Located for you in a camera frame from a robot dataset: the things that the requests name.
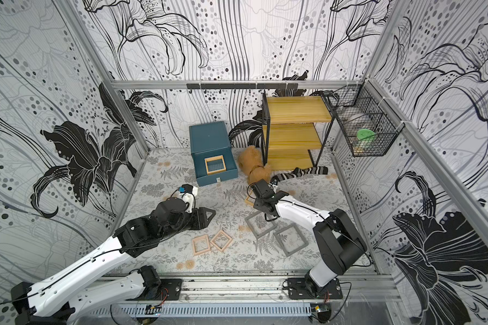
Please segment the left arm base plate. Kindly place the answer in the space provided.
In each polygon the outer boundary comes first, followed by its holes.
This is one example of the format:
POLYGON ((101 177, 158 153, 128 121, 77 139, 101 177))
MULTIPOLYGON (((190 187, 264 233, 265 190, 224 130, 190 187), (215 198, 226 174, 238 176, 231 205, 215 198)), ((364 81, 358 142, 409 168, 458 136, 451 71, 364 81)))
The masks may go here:
POLYGON ((137 298, 138 300, 150 301, 178 301, 182 291, 182 279, 165 278, 145 288, 143 293, 137 298))

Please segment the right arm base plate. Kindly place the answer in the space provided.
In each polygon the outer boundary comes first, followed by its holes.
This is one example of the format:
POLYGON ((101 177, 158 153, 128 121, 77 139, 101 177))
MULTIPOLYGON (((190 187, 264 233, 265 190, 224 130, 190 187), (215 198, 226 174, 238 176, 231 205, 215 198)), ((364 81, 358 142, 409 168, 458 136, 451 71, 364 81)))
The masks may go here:
POLYGON ((339 300, 343 298, 340 281, 335 278, 324 287, 319 287, 310 277, 288 278, 282 284, 283 290, 291 300, 323 299, 339 300))

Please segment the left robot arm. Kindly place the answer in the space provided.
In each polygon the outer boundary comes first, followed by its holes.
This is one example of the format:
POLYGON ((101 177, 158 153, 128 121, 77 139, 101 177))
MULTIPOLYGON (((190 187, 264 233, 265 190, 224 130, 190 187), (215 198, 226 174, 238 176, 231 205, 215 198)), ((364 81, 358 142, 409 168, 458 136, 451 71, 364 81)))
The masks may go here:
POLYGON ((16 324, 68 324, 124 300, 178 300, 181 281, 161 279, 151 265, 118 280, 94 282, 177 234, 206 229, 216 212, 197 207, 196 195, 196 187, 184 184, 150 214, 126 222, 69 267, 37 283, 17 284, 11 290, 16 324))

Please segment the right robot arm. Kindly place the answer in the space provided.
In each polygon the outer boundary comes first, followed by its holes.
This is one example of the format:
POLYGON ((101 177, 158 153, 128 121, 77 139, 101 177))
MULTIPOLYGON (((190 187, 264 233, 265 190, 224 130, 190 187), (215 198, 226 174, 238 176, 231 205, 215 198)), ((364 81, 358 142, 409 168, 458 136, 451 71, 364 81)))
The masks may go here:
POLYGON ((324 288, 366 255, 367 245, 345 211, 312 207, 264 180, 249 189, 253 208, 313 232, 321 259, 307 273, 306 282, 314 288, 324 288))

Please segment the yellow brooch box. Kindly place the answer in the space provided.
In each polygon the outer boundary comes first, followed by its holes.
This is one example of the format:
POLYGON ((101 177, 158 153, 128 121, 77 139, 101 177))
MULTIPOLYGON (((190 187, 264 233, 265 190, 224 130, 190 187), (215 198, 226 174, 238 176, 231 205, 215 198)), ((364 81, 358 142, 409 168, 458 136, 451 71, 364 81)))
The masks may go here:
POLYGON ((245 204, 253 207, 254 206, 254 203, 255 203, 255 200, 256 199, 252 198, 251 196, 246 196, 245 204))
POLYGON ((223 155, 212 156, 205 158, 206 173, 213 175, 226 171, 226 163, 223 155))

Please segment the teal drawer cabinet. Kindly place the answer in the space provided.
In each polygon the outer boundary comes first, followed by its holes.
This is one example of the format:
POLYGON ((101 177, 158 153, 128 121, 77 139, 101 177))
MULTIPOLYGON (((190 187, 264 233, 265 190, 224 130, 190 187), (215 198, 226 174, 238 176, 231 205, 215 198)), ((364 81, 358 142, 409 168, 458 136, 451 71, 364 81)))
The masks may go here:
POLYGON ((226 125, 223 121, 191 125, 189 127, 191 156, 195 167, 195 177, 199 186, 220 183, 238 178, 237 164, 231 150, 226 125), (223 155, 226 171, 208 175, 205 158, 223 155))

